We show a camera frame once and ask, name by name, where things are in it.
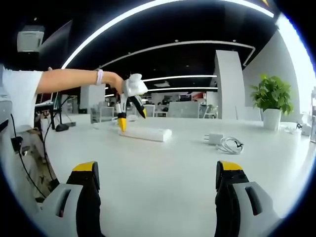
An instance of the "black ceiling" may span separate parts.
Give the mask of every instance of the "black ceiling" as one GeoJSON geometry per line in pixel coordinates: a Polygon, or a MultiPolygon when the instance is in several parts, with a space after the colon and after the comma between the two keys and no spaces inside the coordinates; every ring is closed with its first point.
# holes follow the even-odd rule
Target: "black ceiling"
{"type": "MultiPolygon", "coordinates": [[[[88,1],[47,8],[37,5],[26,15],[21,14],[10,24],[12,43],[14,34],[23,24],[43,24],[45,38],[69,20],[73,21],[68,40],[69,56],[91,33],[120,14],[148,0],[88,1]]],[[[252,2],[265,7],[260,0],[252,2]]],[[[247,44],[256,54],[276,30],[275,18],[243,5],[219,0],[186,0],[156,6],[137,13],[102,33],[70,63],[69,67],[94,70],[118,57],[152,46],[176,40],[221,40],[247,44]]],[[[130,73],[141,73],[143,78],[179,75],[213,74],[215,50],[234,50],[242,63],[251,49],[224,44],[188,44],[155,49],[114,62],[103,68],[126,78],[130,73]]],[[[173,79],[172,87],[209,86],[209,79],[173,79]]]]}

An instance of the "white t-shirt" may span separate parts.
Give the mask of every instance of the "white t-shirt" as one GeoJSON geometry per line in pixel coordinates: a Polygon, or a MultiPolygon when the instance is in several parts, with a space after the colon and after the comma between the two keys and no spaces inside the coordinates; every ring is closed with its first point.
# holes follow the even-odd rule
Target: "white t-shirt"
{"type": "Polygon", "coordinates": [[[16,132],[34,127],[35,92],[41,75],[38,71],[3,70],[3,87],[11,97],[16,132]]]}

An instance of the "bracelet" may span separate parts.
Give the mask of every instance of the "bracelet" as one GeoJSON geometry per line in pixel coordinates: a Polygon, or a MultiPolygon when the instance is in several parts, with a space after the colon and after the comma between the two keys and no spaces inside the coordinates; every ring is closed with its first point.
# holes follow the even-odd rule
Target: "bracelet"
{"type": "Polygon", "coordinates": [[[97,81],[95,85],[101,85],[102,84],[102,77],[103,77],[103,70],[99,69],[97,74],[97,81]]]}

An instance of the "white pot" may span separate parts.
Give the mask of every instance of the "white pot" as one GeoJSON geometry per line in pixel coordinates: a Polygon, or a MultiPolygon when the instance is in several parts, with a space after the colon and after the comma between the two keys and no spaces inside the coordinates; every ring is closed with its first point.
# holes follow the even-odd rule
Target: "white pot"
{"type": "Polygon", "coordinates": [[[266,109],[263,114],[263,127],[268,130],[278,131],[281,121],[281,110],[266,109]]]}

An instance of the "potted plant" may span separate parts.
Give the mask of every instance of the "potted plant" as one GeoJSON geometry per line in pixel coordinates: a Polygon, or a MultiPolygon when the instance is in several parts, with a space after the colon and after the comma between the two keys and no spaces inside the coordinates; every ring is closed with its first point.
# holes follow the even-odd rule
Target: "potted plant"
{"type": "Polygon", "coordinates": [[[281,113],[288,115],[293,111],[290,102],[291,85],[276,76],[269,77],[260,75],[262,81],[251,93],[254,106],[261,108],[264,112],[263,126],[269,130],[278,130],[281,113]]]}

